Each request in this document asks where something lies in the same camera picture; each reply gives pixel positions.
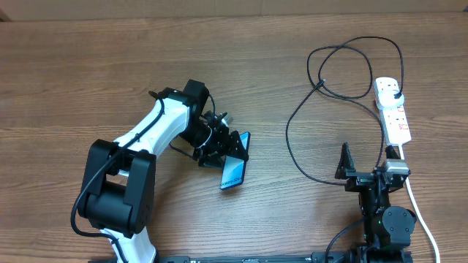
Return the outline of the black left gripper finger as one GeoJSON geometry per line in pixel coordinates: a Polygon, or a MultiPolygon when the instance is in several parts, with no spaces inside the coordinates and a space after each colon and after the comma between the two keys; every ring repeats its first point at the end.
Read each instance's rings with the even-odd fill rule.
{"type": "Polygon", "coordinates": [[[230,134],[228,156],[248,161],[249,160],[249,132],[240,134],[238,131],[233,131],[230,134]]]}
{"type": "Polygon", "coordinates": [[[198,160],[198,165],[200,167],[223,169],[224,164],[224,157],[218,153],[203,155],[198,160]]]}

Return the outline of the blue Galaxy smartphone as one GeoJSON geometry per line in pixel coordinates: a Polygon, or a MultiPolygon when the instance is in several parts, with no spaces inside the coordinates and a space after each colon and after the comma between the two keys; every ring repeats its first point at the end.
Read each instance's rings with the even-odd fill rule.
{"type": "Polygon", "coordinates": [[[226,155],[220,184],[221,190],[227,190],[243,183],[246,163],[247,161],[228,156],[228,154],[226,155]]]}

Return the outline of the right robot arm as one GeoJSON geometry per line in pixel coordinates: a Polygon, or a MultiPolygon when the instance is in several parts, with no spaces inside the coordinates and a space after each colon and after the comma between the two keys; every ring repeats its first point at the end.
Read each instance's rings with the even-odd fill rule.
{"type": "Polygon", "coordinates": [[[354,244],[336,262],[411,262],[404,249],[411,244],[417,216],[390,203],[389,194],[403,188],[411,174],[405,160],[388,146],[387,159],[371,172],[355,169],[349,145],[341,147],[335,178],[345,180],[344,190],[357,192],[364,242],[354,244]]]}

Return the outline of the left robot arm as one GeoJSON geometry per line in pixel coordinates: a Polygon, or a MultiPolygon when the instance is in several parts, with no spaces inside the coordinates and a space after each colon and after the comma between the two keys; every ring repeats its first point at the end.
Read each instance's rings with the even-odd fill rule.
{"type": "Polygon", "coordinates": [[[84,237],[104,237],[113,262],[158,262],[147,226],[154,207],[156,163],[180,137],[201,167],[222,170],[221,190],[244,182],[251,134],[230,130],[229,113],[205,111],[214,98],[205,84],[188,80],[182,91],[151,91],[155,104],[133,129],[90,147],[80,193],[70,223],[84,237]]]}

